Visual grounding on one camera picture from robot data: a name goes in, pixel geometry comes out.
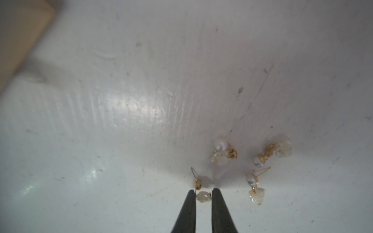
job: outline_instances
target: flower earring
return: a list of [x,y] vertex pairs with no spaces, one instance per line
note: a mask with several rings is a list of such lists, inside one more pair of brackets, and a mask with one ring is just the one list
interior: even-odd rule
[[284,140],[276,144],[270,144],[264,153],[252,157],[251,160],[255,166],[262,167],[273,155],[282,158],[291,156],[292,153],[293,144],[289,140]]
[[271,169],[271,167],[265,169],[258,175],[255,175],[254,173],[246,175],[246,181],[251,186],[251,191],[249,191],[249,197],[251,198],[251,201],[257,205],[261,205],[263,203],[264,198],[264,189],[257,187],[257,185],[259,184],[258,177],[263,173],[267,172],[269,169]]

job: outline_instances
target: earring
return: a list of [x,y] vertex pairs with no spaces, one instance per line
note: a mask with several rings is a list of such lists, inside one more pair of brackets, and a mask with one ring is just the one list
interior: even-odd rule
[[267,147],[264,153],[252,157],[251,161],[255,166],[262,167],[273,155],[279,158],[291,156],[293,148],[293,144],[289,140],[284,140],[276,144],[272,143]]
[[257,185],[259,184],[258,177],[271,169],[271,167],[265,169],[263,172],[255,175],[254,173],[250,173],[246,175],[246,181],[251,186],[251,191],[249,191],[249,197],[251,201],[257,205],[261,205],[263,203],[264,198],[264,189],[258,188]]
[[201,181],[201,179],[200,179],[200,176],[196,176],[195,175],[195,170],[194,170],[194,168],[190,168],[191,170],[192,170],[192,173],[193,173],[193,176],[194,176],[194,178],[195,178],[195,183],[194,183],[194,187],[195,187],[195,191],[194,192],[196,192],[197,193],[197,190],[200,190],[201,189],[201,187],[202,187],[202,181]]
[[223,137],[218,137],[214,142],[214,152],[209,159],[219,166],[224,166],[229,160],[237,158],[237,151]]
[[197,194],[197,190],[200,190],[201,187],[202,187],[202,177],[197,174],[197,172],[194,170],[194,168],[191,167],[190,169],[192,170],[193,176],[195,178],[195,183],[194,183],[194,187],[195,187],[194,192],[196,193],[195,199],[197,201],[201,202],[201,203],[210,201],[211,200],[211,193],[208,193],[206,191],[200,191]]

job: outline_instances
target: tweezers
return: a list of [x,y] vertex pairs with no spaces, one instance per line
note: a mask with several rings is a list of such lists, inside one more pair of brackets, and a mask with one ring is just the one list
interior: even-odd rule
[[[195,233],[195,219],[195,192],[189,190],[171,233]],[[238,233],[218,188],[212,190],[211,225],[212,233]]]

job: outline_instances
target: white flower charm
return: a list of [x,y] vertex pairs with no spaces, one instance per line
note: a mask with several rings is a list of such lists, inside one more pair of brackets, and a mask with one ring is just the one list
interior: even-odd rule
[[249,197],[254,204],[261,205],[264,198],[264,189],[256,188],[249,191]]
[[200,191],[196,196],[196,200],[200,203],[204,203],[211,200],[211,193],[208,193],[206,191]]

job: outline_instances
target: blurry object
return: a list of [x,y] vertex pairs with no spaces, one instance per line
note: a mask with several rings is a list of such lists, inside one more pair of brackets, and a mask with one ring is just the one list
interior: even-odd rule
[[219,166],[224,166],[228,163],[228,160],[237,158],[237,151],[222,136],[215,140],[214,148],[215,150],[209,159]]
[[0,91],[53,16],[53,8],[44,0],[0,1]]
[[201,203],[208,202],[211,200],[211,193],[206,191],[200,191],[196,196],[195,199]]
[[194,184],[194,186],[195,186],[195,191],[196,191],[196,193],[197,193],[197,190],[200,190],[201,189],[201,187],[202,187],[202,181],[201,181],[201,179],[200,179],[200,176],[199,175],[195,175],[195,173],[194,173],[194,168],[190,168],[191,170],[192,170],[192,173],[193,173],[193,176],[194,176],[194,178],[195,178],[195,184]]
[[279,158],[291,156],[293,148],[293,144],[289,139],[283,139],[275,144],[270,144],[264,153],[252,157],[251,161],[255,166],[262,167],[273,155]]

